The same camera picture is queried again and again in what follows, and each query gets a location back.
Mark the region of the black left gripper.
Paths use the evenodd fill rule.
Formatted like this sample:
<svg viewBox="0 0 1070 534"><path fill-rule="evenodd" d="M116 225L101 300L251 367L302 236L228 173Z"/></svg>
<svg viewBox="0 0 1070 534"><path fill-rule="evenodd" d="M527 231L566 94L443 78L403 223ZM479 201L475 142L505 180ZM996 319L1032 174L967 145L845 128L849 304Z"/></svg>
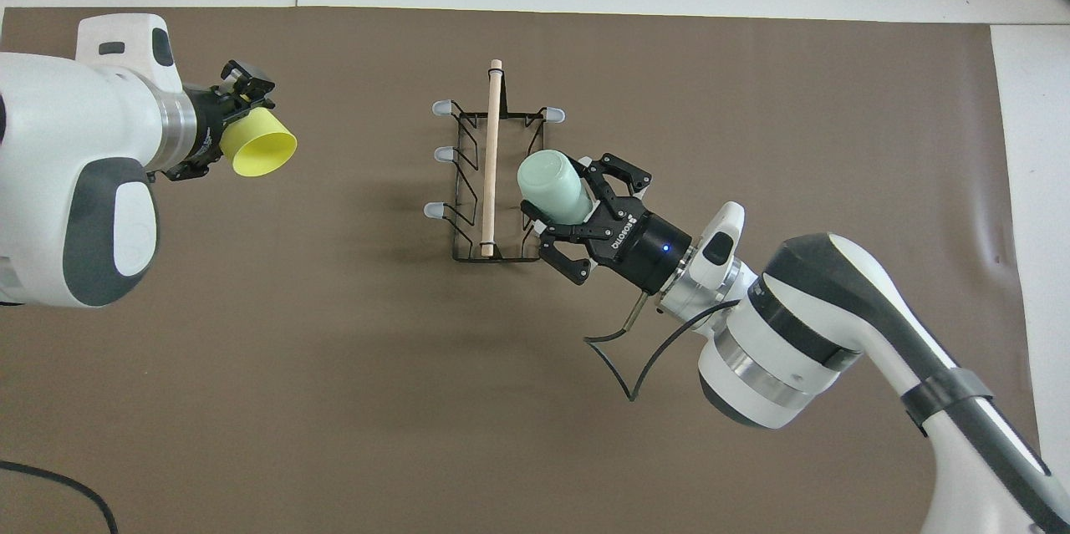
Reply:
<svg viewBox="0 0 1070 534"><path fill-rule="evenodd" d="M276 83L262 68L229 59L221 68L221 93L236 103L240 115L257 107L274 109L270 94ZM221 133L224 120L229 115L231 101L217 91L192 91L192 107L197 118L197 135L192 144L192 159L181 161L166 170L171 182L181 182L209 173L211 165L221 159Z"/></svg>

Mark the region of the yellow plastic cup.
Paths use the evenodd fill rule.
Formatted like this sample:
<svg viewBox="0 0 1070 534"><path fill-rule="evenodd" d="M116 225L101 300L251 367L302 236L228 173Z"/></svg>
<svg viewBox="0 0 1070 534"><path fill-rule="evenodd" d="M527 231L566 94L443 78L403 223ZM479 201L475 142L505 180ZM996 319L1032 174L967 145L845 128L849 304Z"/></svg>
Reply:
<svg viewBox="0 0 1070 534"><path fill-rule="evenodd" d="M257 107L224 129L219 148L236 176L258 177L291 161L299 139L270 109Z"/></svg>

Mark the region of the light green plastic cup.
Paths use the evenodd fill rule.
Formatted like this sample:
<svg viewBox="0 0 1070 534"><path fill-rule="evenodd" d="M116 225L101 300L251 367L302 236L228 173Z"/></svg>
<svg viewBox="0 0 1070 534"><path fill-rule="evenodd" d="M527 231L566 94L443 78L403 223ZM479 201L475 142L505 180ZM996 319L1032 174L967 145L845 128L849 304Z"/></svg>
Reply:
<svg viewBox="0 0 1070 534"><path fill-rule="evenodd" d="M578 225L586 222L593 202L572 161L557 150L539 150L521 162L518 184L524 200L542 213L542 222Z"/></svg>

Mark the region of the brown table mat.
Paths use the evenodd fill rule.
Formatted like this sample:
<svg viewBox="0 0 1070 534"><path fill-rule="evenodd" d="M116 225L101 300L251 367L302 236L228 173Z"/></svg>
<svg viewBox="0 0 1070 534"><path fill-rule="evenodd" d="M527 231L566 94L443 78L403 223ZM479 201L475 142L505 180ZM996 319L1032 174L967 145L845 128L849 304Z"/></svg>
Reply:
<svg viewBox="0 0 1070 534"><path fill-rule="evenodd" d="M122 534L917 534L928 442L867 358L779 431L727 419L673 344L629 402L582 341L637 290L450 259L435 100L557 106L548 143L649 170L739 256L867 248L1038 438L985 25L158 7L184 80L278 82L272 176L159 180L160 251L97 312L0 309L0 457L95 488Z"/></svg>

